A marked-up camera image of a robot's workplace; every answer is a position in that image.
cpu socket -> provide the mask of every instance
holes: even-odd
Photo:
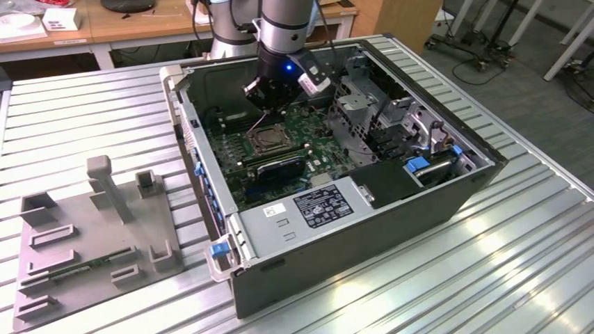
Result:
[[[292,145],[280,124],[255,129],[248,133],[248,140],[256,155],[283,150]]]

gray floor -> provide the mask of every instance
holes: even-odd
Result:
[[[447,10],[456,13],[462,2],[463,0],[447,0]],[[480,4],[482,1],[474,2],[467,18],[474,18]],[[503,10],[504,4],[498,3],[483,30],[488,36]],[[523,16],[516,10],[502,40],[510,39]],[[535,20],[514,49],[516,60],[507,71],[484,86],[468,85],[452,76],[452,67],[471,57],[468,54],[439,46],[431,51],[426,50],[422,57],[590,188],[594,188],[594,114],[570,100],[559,78],[550,83],[542,79],[564,50],[559,44],[563,35],[563,32]],[[591,50],[590,46],[584,46],[576,57],[583,58]],[[498,68],[492,68],[487,73],[479,73],[464,65],[456,73],[466,81],[482,82],[498,71]],[[588,81],[588,88],[594,92],[594,79]]]

power supply label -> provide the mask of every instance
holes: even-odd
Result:
[[[311,228],[319,228],[352,213],[335,185],[295,197],[293,202]]]

green circuit board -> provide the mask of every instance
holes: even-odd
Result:
[[[247,210],[312,187],[311,178],[327,173],[335,180],[355,163],[331,136],[324,113],[289,107],[284,122],[256,127],[248,133],[207,132],[219,166],[239,210]],[[301,176],[287,182],[255,185],[255,169],[293,157],[305,159]]]

open computer tower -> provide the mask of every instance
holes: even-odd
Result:
[[[176,87],[239,318],[447,221],[507,163],[368,42],[312,51],[333,85],[263,119],[241,90],[256,57],[185,65]]]

